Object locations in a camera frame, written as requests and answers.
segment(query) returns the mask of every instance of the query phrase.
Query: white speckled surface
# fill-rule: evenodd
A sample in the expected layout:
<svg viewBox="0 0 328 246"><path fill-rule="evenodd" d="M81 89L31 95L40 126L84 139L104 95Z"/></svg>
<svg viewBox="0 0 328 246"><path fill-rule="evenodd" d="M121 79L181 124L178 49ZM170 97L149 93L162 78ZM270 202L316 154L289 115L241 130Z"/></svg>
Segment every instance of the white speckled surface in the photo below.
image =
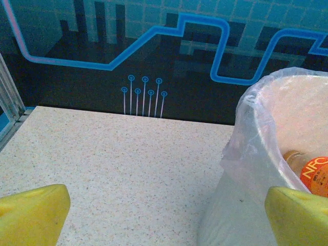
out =
<svg viewBox="0 0 328 246"><path fill-rule="evenodd" d="M64 183L57 245L195 245L232 130L37 107L0 153L0 196Z"/></svg>

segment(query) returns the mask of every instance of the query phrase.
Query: plastic bottle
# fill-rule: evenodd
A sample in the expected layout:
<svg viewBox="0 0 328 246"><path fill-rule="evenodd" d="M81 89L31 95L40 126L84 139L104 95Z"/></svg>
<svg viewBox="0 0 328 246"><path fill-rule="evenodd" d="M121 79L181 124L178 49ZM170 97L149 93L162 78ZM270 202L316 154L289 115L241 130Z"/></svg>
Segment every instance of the plastic bottle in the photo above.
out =
<svg viewBox="0 0 328 246"><path fill-rule="evenodd" d="M291 150L283 155L290 168L312 194L328 197L328 157Z"/></svg>

